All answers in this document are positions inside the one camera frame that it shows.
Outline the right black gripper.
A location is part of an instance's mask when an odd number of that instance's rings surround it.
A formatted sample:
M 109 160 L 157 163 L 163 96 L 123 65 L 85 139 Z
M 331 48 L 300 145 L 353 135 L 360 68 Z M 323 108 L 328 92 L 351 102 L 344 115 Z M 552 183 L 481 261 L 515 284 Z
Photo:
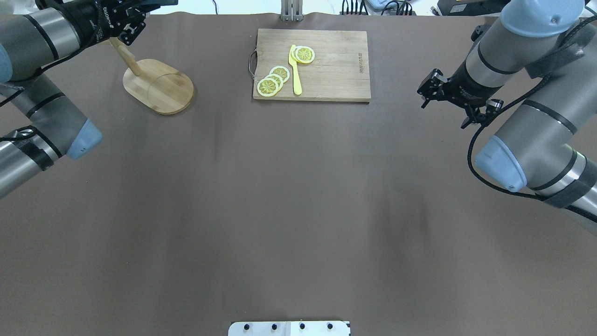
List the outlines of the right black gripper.
M 417 93 L 423 99 L 422 108 L 431 101 L 447 101 L 465 111 L 460 128 L 471 124 L 488 126 L 503 112 L 503 100 L 491 98 L 497 88 L 476 83 L 465 69 L 458 69 L 447 78 L 439 69 L 434 69 L 420 83 Z

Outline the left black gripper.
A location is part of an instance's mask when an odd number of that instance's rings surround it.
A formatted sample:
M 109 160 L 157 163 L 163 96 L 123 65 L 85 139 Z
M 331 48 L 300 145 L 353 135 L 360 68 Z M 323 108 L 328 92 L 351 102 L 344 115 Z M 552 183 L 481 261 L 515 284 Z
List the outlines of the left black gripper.
M 145 28 L 147 4 L 143 0 L 73 0 L 70 22 L 81 45 L 91 46 L 117 38 L 132 45 Z

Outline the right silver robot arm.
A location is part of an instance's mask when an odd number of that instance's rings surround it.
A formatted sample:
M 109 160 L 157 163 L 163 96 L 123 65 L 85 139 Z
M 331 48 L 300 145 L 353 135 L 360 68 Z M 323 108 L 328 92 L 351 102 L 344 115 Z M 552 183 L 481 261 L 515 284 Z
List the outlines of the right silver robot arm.
M 479 25 L 454 74 L 434 69 L 417 93 L 478 124 L 467 164 L 501 193 L 581 217 L 596 234 L 596 163 L 569 140 L 596 115 L 596 17 L 584 0 L 512 0 Z

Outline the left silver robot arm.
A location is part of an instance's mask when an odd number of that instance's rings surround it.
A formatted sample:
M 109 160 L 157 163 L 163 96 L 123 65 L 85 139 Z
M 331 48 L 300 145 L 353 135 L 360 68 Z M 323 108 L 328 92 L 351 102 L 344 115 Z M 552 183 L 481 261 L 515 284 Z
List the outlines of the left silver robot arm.
M 176 0 L 37 0 L 37 11 L 1 17 L 1 104 L 30 121 L 1 137 L 0 194 L 62 156 L 79 159 L 102 133 L 46 72 L 109 38 L 132 44 L 147 14 Z

